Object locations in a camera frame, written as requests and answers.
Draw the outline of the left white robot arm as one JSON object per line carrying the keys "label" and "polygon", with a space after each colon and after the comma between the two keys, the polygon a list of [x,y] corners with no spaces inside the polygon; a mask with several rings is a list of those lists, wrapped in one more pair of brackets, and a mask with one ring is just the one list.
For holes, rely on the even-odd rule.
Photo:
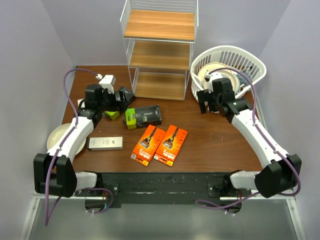
{"label": "left white robot arm", "polygon": [[84,106],[79,106],[67,131],[46,153],[33,159],[34,188],[39,194],[71,197],[86,189],[99,196],[104,184],[95,172],[75,172],[73,160],[81,144],[102,119],[103,112],[123,113],[135,100],[135,94],[122,86],[115,92],[112,86],[89,84],[85,89]]}

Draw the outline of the black green razor box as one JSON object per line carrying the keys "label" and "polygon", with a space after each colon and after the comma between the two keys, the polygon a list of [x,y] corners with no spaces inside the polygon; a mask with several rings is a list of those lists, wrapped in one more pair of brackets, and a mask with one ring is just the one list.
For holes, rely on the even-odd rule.
{"label": "black green razor box", "polygon": [[129,130],[144,128],[149,125],[161,125],[162,114],[160,106],[157,104],[128,108],[122,117],[122,122]]}

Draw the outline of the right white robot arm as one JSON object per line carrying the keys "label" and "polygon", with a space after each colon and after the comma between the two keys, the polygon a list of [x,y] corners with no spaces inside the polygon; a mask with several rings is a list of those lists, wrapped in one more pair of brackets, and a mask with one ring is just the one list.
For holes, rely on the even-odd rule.
{"label": "right white robot arm", "polygon": [[223,183],[223,192],[230,197],[241,189],[258,191],[263,197],[284,195],[287,190],[301,188],[299,173],[302,161],[279,146],[260,123],[254,108],[241,97],[236,98],[228,78],[213,80],[211,89],[198,91],[200,112],[219,112],[246,139],[262,166],[261,171],[236,171]]}

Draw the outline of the orange razor box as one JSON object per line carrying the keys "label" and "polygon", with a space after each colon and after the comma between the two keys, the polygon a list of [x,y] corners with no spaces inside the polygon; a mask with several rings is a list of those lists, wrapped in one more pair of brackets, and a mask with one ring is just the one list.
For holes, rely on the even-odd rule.
{"label": "orange razor box", "polygon": [[130,158],[147,167],[165,134],[164,130],[154,125],[149,125],[134,147]]}
{"label": "orange razor box", "polygon": [[187,134],[188,132],[186,130],[170,125],[153,158],[158,162],[172,167]]}

